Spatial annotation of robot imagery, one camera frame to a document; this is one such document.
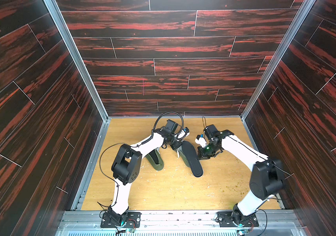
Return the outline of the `black insole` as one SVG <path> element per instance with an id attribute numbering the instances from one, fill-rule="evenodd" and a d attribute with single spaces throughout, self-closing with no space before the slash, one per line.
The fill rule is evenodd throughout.
<path id="1" fill-rule="evenodd" d="M 197 158 L 197 153 L 194 146 L 188 141 L 183 141 L 181 146 L 181 152 L 185 157 L 184 159 L 187 160 L 187 163 L 191 168 L 193 175 L 197 178 L 201 177 L 203 175 L 203 169 L 201 163 Z"/>

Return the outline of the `green canvas shoe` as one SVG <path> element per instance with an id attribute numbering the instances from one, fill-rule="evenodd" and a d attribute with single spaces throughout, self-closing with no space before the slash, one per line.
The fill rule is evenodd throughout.
<path id="1" fill-rule="evenodd" d="M 156 171 L 163 170 L 164 162 L 159 152 L 159 148 L 152 150 L 149 154 L 145 156 L 145 158 L 149 161 L 149 163 Z"/>
<path id="2" fill-rule="evenodd" d="M 180 157 L 184 161 L 184 163 L 187 167 L 190 167 L 186 155 L 182 152 L 182 147 L 179 147 L 176 151 L 177 151 L 178 157 Z"/>

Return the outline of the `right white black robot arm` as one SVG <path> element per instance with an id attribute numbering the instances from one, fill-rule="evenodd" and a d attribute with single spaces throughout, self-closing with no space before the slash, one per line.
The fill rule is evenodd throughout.
<path id="1" fill-rule="evenodd" d="M 232 211 L 232 221 L 236 226 L 244 226 L 270 197 L 284 188 L 283 164 L 272 159 L 241 141 L 229 130 L 219 131 L 214 125 L 207 126 L 195 142 L 198 147 L 198 159 L 215 157 L 224 150 L 243 162 L 251 171 L 249 192 Z"/>

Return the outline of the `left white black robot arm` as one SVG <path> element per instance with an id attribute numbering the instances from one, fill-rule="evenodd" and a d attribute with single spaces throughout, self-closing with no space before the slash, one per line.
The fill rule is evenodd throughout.
<path id="1" fill-rule="evenodd" d="M 152 131 L 142 141 L 133 144 L 122 144 L 112 164 L 111 170 L 115 182 L 113 203 L 108 206 L 103 218 L 116 227 L 123 226 L 129 219 L 129 195 L 132 183 L 137 179 L 143 158 L 149 158 L 156 170 L 164 167 L 162 158 L 157 150 L 164 145 L 170 145 L 178 149 L 182 139 L 189 135 L 189 129 L 183 128 L 176 134 L 176 127 L 168 125 Z"/>

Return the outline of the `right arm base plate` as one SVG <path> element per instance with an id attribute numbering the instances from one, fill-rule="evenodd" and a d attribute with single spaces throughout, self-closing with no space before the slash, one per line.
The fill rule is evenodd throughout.
<path id="1" fill-rule="evenodd" d="M 258 227 L 256 215 L 251 214 L 244 216 L 242 213 L 236 211 L 218 211 L 215 221 L 220 224 L 220 227 Z"/>

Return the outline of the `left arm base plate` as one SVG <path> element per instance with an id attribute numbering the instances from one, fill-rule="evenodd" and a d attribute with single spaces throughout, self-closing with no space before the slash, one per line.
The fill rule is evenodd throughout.
<path id="1" fill-rule="evenodd" d="M 127 211 L 122 215 L 105 211 L 102 215 L 100 228 L 139 228 L 141 212 Z"/>

